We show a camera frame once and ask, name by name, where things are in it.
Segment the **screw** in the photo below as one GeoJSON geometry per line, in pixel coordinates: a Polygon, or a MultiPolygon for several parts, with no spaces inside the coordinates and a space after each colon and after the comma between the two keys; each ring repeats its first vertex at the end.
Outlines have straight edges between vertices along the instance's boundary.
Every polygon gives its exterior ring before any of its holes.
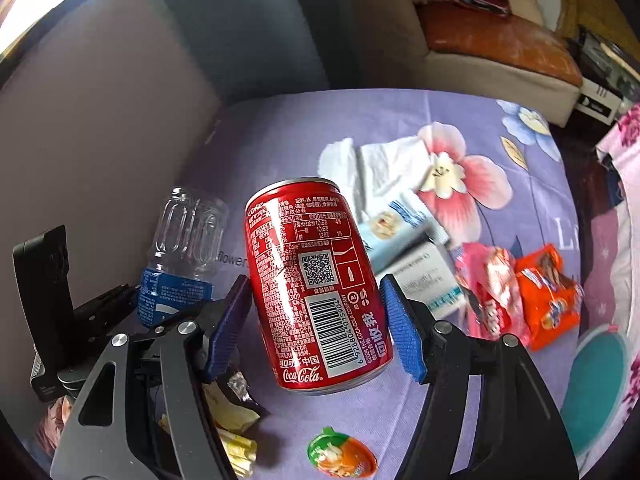
{"type": "Polygon", "coordinates": [[[116,334],[111,339],[111,344],[114,346],[122,346],[129,340],[129,336],[127,334],[116,334]]]}
{"type": "Polygon", "coordinates": [[[196,330],[197,325],[193,321],[183,321],[178,326],[178,332],[181,334],[190,334],[194,330],[196,330]]]}
{"type": "Polygon", "coordinates": [[[513,334],[505,334],[504,336],[502,336],[502,342],[505,344],[505,346],[513,348],[514,346],[518,346],[520,340],[513,334]]]}
{"type": "Polygon", "coordinates": [[[436,324],[433,325],[433,327],[439,334],[448,334],[453,330],[449,321],[436,321],[436,324]]]}

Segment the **aluminum foil wrapper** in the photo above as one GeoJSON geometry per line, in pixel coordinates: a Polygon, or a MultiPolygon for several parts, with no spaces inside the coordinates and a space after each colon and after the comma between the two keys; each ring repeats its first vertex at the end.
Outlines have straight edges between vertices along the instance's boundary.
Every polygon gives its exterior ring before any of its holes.
{"type": "Polygon", "coordinates": [[[241,371],[238,370],[233,373],[226,381],[226,385],[233,393],[236,394],[238,399],[242,400],[242,402],[254,402],[249,395],[249,383],[246,381],[241,371]]]}

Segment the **floral pattern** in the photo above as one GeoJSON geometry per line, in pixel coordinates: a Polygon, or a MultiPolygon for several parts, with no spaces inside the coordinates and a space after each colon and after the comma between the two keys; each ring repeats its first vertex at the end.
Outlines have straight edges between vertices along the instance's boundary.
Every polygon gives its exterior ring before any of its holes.
{"type": "Polygon", "coordinates": [[[537,111],[508,101],[496,100],[498,106],[508,115],[502,118],[502,124],[507,131],[526,146],[536,142],[538,146],[554,161],[560,162],[560,150],[549,130],[549,123],[537,111]]]}
{"type": "Polygon", "coordinates": [[[635,104],[618,121],[620,143],[625,148],[633,146],[640,137],[640,104],[635,104]]]}
{"type": "Polygon", "coordinates": [[[451,237],[452,247],[477,242],[482,223],[476,201],[489,209],[502,209],[513,197],[504,170],[483,155],[467,155],[460,131],[450,124],[423,126],[431,167],[418,196],[451,237]]]}
{"type": "Polygon", "coordinates": [[[622,399],[623,404],[626,404],[626,414],[631,415],[631,410],[636,405],[638,398],[640,397],[640,354],[636,356],[633,363],[631,363],[631,376],[629,377],[629,388],[626,391],[625,397],[622,399]]]}

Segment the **plastic water bottle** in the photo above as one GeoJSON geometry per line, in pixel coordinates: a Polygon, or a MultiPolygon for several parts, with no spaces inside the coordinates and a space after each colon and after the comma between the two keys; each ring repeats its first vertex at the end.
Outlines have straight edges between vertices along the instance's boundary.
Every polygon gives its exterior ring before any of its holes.
{"type": "Polygon", "coordinates": [[[138,318],[161,322],[201,300],[210,300],[228,208],[196,189],[175,187],[158,221],[142,272],[138,318]]]}

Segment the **teal cushion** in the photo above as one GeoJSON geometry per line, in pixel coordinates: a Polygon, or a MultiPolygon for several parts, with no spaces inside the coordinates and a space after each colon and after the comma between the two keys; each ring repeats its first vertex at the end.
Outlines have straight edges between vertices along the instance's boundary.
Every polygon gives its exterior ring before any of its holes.
{"type": "Polygon", "coordinates": [[[596,329],[578,346],[561,415],[574,453],[590,450],[613,416],[626,383],[623,337],[596,329]]]}

